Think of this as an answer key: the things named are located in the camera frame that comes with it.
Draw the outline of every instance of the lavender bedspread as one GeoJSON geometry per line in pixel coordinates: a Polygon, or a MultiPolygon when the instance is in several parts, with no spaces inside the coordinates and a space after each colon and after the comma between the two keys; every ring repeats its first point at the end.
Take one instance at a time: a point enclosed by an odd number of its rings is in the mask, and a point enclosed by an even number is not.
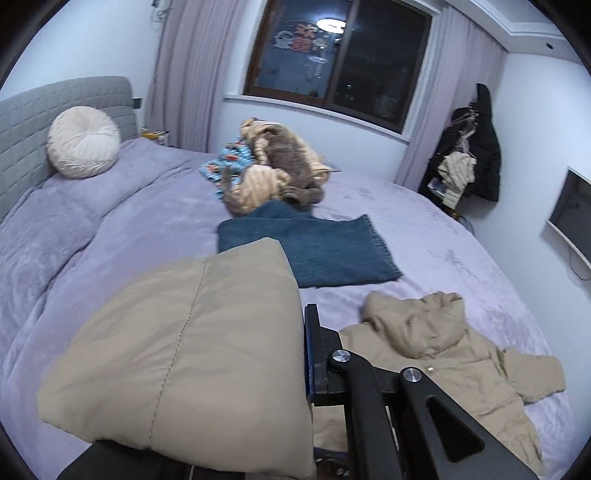
{"type": "MultiPolygon", "coordinates": [[[[53,480],[86,448],[39,421],[35,394],[78,328],[134,276],[182,257],[216,252],[216,227],[230,218],[199,167],[212,155],[123,144],[108,172],[55,176],[0,226],[0,420],[40,480],[53,480]]],[[[468,322],[501,347],[550,353],[532,314],[478,241],[429,201],[391,183],[333,174],[314,215],[350,220],[367,213],[404,272],[381,285],[301,290],[321,323],[359,321],[372,290],[400,298],[437,290],[466,299],[468,322]]],[[[580,450],[565,394],[527,406],[543,446],[547,478],[580,450]]]]}

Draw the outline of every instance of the black coat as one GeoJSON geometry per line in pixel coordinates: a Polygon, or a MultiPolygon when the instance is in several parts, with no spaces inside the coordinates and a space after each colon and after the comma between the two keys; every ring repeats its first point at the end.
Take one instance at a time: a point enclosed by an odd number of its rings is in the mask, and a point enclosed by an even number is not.
{"type": "MultiPolygon", "coordinates": [[[[478,100],[470,104],[470,107],[459,108],[452,115],[452,121],[460,118],[470,111],[470,108],[478,113],[476,123],[478,127],[476,132],[468,139],[470,144],[470,153],[476,157],[474,166],[474,183],[468,184],[464,191],[464,196],[477,195],[491,202],[499,201],[499,185],[501,173],[501,148],[496,137],[496,132],[492,126],[492,104],[491,93],[481,83],[478,84],[478,100]]],[[[427,184],[433,177],[440,177],[437,172],[437,166],[443,160],[443,157],[449,155],[455,148],[466,123],[459,122],[445,129],[441,135],[441,140],[437,146],[435,155],[429,160],[429,165],[419,193],[425,195],[436,205],[442,206],[441,200],[433,195],[427,188],[427,184]]]]}

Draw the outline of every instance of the television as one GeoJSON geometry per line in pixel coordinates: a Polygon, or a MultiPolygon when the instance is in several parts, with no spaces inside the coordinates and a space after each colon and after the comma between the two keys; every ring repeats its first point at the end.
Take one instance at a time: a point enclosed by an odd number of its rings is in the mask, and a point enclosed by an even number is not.
{"type": "Polygon", "coordinates": [[[591,182],[572,168],[547,222],[591,269],[591,182]]]}

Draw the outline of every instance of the seam stitching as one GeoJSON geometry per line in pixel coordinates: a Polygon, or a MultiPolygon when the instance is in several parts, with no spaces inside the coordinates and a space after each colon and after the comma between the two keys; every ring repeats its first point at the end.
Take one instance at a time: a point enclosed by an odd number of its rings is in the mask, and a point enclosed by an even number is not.
{"type": "Polygon", "coordinates": [[[191,319],[191,317],[193,315],[193,309],[195,307],[195,302],[197,301],[197,296],[199,295],[199,291],[201,290],[201,284],[203,283],[203,279],[205,278],[205,268],[206,267],[207,267],[207,260],[203,264],[203,273],[201,275],[201,280],[199,281],[199,286],[197,287],[197,292],[195,293],[195,298],[193,299],[193,303],[191,304],[191,310],[189,311],[189,316],[188,316],[187,320],[185,320],[183,328],[181,328],[181,331],[178,334],[177,347],[174,351],[173,360],[170,362],[170,367],[168,367],[168,371],[166,372],[166,375],[164,376],[164,380],[162,381],[162,387],[160,388],[158,400],[156,401],[156,406],[154,407],[154,415],[152,416],[152,423],[150,425],[150,433],[148,434],[148,448],[149,449],[152,448],[152,436],[154,434],[154,426],[156,425],[156,413],[158,412],[158,407],[160,406],[160,400],[162,400],[162,394],[164,393],[164,389],[166,387],[166,381],[168,380],[168,376],[170,375],[170,372],[173,369],[174,363],[177,360],[178,351],[181,346],[181,340],[183,339],[183,334],[184,334],[185,328],[189,324],[189,320],[191,319]]]}

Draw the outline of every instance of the ceiling molding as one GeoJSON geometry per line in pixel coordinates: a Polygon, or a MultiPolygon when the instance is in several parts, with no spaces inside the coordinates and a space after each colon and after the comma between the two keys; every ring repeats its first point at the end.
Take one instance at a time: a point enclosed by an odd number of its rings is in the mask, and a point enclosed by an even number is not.
{"type": "Polygon", "coordinates": [[[506,13],[493,4],[493,0],[447,1],[490,33],[509,52],[544,55],[581,63],[560,30],[550,21],[538,21],[538,15],[532,15],[531,22],[512,22],[506,13]]]}
{"type": "Polygon", "coordinates": [[[444,0],[404,0],[404,2],[430,15],[440,14],[445,6],[444,0]]]}

